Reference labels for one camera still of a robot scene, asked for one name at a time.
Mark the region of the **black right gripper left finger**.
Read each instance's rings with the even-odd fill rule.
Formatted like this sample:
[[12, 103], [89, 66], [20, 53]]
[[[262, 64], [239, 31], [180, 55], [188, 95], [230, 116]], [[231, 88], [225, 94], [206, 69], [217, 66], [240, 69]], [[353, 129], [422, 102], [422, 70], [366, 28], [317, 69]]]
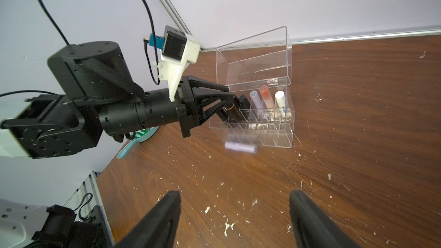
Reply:
[[172, 248], [180, 213], [180, 192], [170, 191], [114, 246], [116, 248]]

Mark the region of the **white lip balm tube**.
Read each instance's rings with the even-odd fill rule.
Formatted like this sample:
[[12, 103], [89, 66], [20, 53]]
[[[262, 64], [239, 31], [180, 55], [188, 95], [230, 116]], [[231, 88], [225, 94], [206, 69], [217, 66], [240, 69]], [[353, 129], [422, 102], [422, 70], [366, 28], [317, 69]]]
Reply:
[[286, 117], [286, 96], [284, 91], [277, 91], [274, 95], [277, 103], [277, 114], [279, 118]]

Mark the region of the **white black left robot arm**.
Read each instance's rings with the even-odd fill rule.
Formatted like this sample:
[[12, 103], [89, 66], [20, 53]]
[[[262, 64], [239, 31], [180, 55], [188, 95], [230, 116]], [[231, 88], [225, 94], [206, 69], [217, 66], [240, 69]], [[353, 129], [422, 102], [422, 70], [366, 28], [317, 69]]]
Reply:
[[189, 137], [235, 98], [226, 86], [193, 76], [182, 78], [174, 100], [167, 89], [146, 92], [112, 41], [68, 45], [48, 66], [63, 93], [1, 103], [1, 156], [70, 156], [96, 147], [103, 133], [122, 142], [175, 122]]

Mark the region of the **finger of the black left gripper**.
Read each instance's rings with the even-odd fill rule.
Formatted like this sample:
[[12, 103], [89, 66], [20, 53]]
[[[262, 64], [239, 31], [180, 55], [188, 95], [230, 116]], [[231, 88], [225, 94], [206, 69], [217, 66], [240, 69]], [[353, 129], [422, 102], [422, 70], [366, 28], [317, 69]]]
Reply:
[[229, 98], [229, 88], [201, 78], [191, 77], [194, 98]]
[[236, 96], [229, 93], [196, 94], [196, 106], [199, 113], [199, 123], [204, 124], [215, 114], [222, 122], [228, 121], [225, 108], [234, 104]]

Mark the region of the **red capped lip balm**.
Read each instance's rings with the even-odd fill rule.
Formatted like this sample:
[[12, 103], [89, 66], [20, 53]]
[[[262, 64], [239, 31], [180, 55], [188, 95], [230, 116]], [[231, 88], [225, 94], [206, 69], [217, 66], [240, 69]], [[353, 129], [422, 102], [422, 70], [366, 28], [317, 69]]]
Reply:
[[267, 85], [262, 85], [259, 88], [259, 91], [260, 91], [260, 94], [261, 94], [261, 96], [263, 98], [263, 101], [264, 101], [264, 103], [266, 105], [266, 109], [267, 109], [267, 111], [269, 113], [269, 116], [271, 118], [274, 118], [274, 110], [275, 110], [276, 107], [275, 107], [275, 103], [274, 103], [274, 100], [272, 98], [272, 95], [271, 95], [271, 92], [270, 92], [268, 86]]

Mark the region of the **lavender lip balm tube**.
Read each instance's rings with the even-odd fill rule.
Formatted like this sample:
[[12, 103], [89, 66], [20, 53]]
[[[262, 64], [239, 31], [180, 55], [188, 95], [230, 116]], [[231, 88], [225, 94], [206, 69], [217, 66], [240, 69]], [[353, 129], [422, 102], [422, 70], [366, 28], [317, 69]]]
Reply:
[[234, 150], [237, 152], [252, 153], [252, 154], [256, 154], [258, 152], [257, 145], [242, 144], [239, 142], [226, 142], [225, 148], [228, 150]]
[[253, 102], [256, 116], [258, 118], [261, 118], [263, 116], [264, 105], [263, 105], [263, 101], [261, 100], [260, 96], [258, 95], [258, 92], [256, 90], [251, 91], [250, 98]]

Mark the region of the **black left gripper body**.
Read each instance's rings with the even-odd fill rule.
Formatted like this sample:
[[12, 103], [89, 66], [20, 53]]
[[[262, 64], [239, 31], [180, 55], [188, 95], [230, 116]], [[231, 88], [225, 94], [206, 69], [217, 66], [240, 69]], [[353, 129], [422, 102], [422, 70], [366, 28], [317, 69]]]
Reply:
[[184, 76], [178, 85], [176, 111], [183, 138], [190, 137], [194, 127], [203, 125], [201, 108], [193, 91], [194, 88], [202, 87], [202, 81], [195, 76]]

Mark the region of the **black silver lipstick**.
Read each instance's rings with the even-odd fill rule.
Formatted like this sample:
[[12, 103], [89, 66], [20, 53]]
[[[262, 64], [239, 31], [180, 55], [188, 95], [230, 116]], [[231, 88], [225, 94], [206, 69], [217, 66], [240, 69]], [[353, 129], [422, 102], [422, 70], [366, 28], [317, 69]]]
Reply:
[[239, 101], [241, 110], [250, 110], [251, 104], [250, 104], [248, 98], [246, 97], [246, 95], [241, 95], [238, 98], [238, 101]]

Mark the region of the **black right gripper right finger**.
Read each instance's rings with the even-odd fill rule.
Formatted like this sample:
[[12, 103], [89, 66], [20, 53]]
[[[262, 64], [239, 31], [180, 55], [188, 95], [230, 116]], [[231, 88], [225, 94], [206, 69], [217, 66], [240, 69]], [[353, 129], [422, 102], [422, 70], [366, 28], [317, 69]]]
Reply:
[[303, 191], [290, 193], [289, 207], [297, 247], [359, 247]]

